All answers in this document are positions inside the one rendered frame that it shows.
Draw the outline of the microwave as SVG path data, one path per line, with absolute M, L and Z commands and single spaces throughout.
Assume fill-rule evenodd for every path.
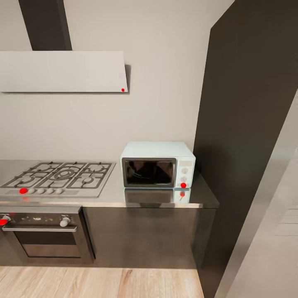
M 128 142 L 120 157 L 123 186 L 190 188 L 195 160 L 184 142 Z

